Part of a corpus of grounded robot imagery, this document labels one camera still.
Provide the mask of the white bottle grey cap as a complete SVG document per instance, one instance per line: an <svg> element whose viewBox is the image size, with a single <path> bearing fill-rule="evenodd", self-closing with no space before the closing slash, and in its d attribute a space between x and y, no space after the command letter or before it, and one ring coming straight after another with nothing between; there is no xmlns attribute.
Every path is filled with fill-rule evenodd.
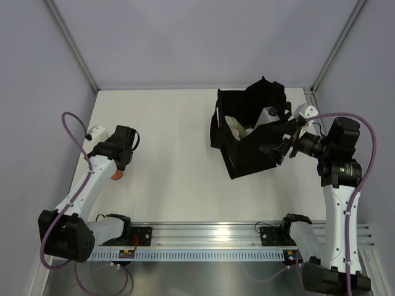
<svg viewBox="0 0 395 296"><path fill-rule="evenodd" d="M272 122L279 121L278 110L274 107L265 107L262 109L261 114L258 117L255 128L260 125L269 124Z"/></svg>

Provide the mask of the green frosted bottle beige cap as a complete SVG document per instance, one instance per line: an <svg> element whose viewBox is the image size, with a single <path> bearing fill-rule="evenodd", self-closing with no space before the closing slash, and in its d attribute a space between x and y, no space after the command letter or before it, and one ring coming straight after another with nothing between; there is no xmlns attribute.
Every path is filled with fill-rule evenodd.
<svg viewBox="0 0 395 296"><path fill-rule="evenodd" d="M231 129L231 132L237 131L237 135L240 139L246 137L249 134L236 118L225 115L225 121Z"/></svg>

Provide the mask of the beige pump bottle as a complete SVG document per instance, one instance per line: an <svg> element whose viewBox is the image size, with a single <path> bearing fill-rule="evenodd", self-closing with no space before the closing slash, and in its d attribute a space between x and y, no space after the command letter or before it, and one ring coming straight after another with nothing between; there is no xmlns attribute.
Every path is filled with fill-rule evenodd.
<svg viewBox="0 0 395 296"><path fill-rule="evenodd" d="M237 130L237 129L231 129L231 133L232 133L232 135L234 136L234 138L237 140L237 141L239 141L241 138L240 138L240 135L239 135L239 131Z"/></svg>

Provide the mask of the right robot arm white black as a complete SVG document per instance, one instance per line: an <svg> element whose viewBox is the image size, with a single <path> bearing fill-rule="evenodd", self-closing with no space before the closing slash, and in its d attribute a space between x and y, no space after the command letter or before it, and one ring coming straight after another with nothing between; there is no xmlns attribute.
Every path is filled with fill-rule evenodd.
<svg viewBox="0 0 395 296"><path fill-rule="evenodd" d="M317 173L325 199L325 241L320 242L309 217L289 213L279 226L259 229L262 245L294 245L304 264L303 288L327 295L362 295L371 280L363 275L357 250L357 207L362 168L353 158L360 124L347 117L334 119L326 136L303 132L303 118L275 125L284 135L279 147L262 146L263 153L278 163L286 154L303 153L318 161Z"/></svg>

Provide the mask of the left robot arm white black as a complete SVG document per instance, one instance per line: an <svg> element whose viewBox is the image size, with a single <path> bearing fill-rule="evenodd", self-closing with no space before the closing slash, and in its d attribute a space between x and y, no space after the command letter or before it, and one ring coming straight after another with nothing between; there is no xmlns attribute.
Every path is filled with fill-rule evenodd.
<svg viewBox="0 0 395 296"><path fill-rule="evenodd" d="M51 267L47 255L83 263L96 246L131 242L129 217L108 214L97 222L89 222L88 217L105 185L130 164L139 142L137 130L118 125L112 135L83 154L88 168L77 185L54 210L43 210L38 217L39 256L45 267Z"/></svg>

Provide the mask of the black canvas bag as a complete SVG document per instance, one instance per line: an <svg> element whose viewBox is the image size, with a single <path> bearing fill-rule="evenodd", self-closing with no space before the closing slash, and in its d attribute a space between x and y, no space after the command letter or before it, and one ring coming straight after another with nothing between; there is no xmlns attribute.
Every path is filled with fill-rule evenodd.
<svg viewBox="0 0 395 296"><path fill-rule="evenodd" d="M279 119L257 126L260 114L266 107L276 108ZM254 130L238 141L225 121L226 116L235 118L243 128ZM277 166L260 147L280 146L283 136L273 127L288 121L290 116L291 103L287 101L285 87L276 81L261 78L245 90L217 91L210 124L210 146L220 150L231 179Z"/></svg>

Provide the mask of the orange spray bottle blue top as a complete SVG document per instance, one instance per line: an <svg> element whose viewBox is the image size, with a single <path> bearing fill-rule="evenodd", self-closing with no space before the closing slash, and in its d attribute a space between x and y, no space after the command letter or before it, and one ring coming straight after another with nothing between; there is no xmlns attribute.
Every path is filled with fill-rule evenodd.
<svg viewBox="0 0 395 296"><path fill-rule="evenodd" d="M119 180L123 176L123 171L117 170L112 176L112 180Z"/></svg>

